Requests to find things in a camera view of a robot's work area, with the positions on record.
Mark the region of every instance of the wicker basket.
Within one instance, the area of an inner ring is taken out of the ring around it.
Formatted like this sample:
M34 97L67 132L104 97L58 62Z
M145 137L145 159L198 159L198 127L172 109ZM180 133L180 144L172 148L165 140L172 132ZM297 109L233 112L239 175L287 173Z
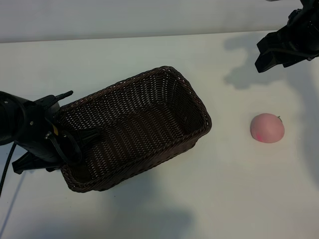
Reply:
M168 66L63 106L57 121L70 132L100 129L100 138L83 149L83 163L61 168L76 192L112 188L189 150L211 129L202 101Z

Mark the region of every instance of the pink fruit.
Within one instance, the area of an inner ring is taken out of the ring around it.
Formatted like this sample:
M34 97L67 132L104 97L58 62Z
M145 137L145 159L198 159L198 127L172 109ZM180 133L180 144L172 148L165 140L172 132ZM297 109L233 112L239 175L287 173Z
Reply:
M285 128L279 117L265 113L253 118L250 124L250 132L257 141L274 143L284 137Z

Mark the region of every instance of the white table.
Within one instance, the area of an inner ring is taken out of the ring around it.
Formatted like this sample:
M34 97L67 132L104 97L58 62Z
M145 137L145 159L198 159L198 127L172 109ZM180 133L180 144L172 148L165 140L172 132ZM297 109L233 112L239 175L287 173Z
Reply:
M81 98L162 65L192 84L212 118L194 149L105 192L70 191L59 171L9 168L0 239L317 239L319 60L258 74L266 32L0 44L1 90ZM278 143L250 120L281 116ZM2 172L9 145L0 148ZM19 149L13 160L23 154Z

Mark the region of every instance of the black cable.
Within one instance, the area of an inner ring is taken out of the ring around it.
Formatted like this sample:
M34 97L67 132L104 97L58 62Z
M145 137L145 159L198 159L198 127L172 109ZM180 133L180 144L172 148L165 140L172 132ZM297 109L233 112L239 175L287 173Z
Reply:
M11 150L10 150L10 153L8 155L8 158L6 159L6 163L5 163L5 166L4 166L4 169L3 169L3 174L2 174L2 178L1 178L1 182L0 182L0 197L1 197L1 192L2 192L2 187L3 187L3 184L4 184L4 179L5 179L5 176L6 176L6 172L8 171L9 164L10 164L13 152L15 150L15 147L16 147L16 143L13 143L13 145L11 147Z
M76 143L75 139L72 137L71 134L69 134L68 132L64 131L64 135L69 138L69 140L72 143L72 146L74 147L75 153L78 154L78 156L79 156L79 159L76 162L73 162L72 160L70 160L63 153L62 149L60 148L60 145L59 145L58 141L56 140L56 138L52 134L48 135L48 139L52 142L55 150L57 151L57 153L60 155L60 157L63 159L64 162L66 162L67 164L70 164L70 165L76 165L79 162L81 162L81 160L82 160L82 153L81 153L80 147L78 146L78 144Z

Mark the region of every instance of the white wall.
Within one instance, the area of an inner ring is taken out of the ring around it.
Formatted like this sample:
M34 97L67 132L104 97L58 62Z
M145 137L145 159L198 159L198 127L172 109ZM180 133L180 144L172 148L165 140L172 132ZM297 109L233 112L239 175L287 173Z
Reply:
M0 42L273 30L299 0L1 0Z

